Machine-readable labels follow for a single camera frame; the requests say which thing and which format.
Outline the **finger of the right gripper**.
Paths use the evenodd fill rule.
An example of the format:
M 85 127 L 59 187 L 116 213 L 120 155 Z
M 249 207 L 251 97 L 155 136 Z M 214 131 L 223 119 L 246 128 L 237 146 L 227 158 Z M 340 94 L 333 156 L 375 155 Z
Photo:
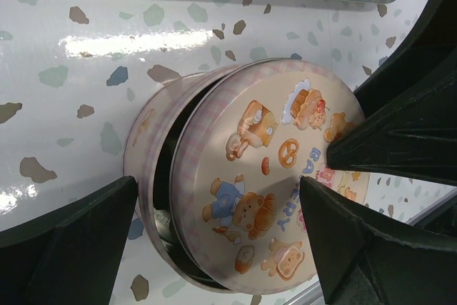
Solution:
M 456 185 L 456 61 L 333 142 L 326 158 L 332 169 Z
M 354 94 L 366 118 L 400 96 L 428 92 L 431 107 L 456 108 L 456 87 L 435 94 L 439 65 L 456 50 L 456 0 L 428 0 L 410 33 Z

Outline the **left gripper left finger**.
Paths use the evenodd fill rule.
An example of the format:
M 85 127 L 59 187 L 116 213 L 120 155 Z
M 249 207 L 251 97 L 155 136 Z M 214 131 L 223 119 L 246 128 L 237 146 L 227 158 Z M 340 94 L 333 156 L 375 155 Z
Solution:
M 124 176 L 1 232 L 2 304 L 108 304 L 138 184 Z

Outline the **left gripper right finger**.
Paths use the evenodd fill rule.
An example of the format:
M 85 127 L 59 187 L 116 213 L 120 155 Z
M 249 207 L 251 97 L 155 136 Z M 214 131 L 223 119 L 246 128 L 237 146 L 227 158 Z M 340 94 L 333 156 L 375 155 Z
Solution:
M 456 239 L 358 204 L 311 177 L 299 196 L 327 304 L 455 304 Z

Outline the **round metal tin lid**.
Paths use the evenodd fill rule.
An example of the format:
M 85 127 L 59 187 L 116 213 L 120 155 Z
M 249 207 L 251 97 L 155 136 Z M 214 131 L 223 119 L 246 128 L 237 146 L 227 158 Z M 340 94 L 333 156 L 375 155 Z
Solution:
M 334 170 L 326 158 L 362 121 L 347 85 L 306 61 L 262 61 L 222 78 L 190 115 L 172 162 L 171 213 L 191 259 L 245 294 L 312 279 L 300 180 L 363 203 L 369 174 Z

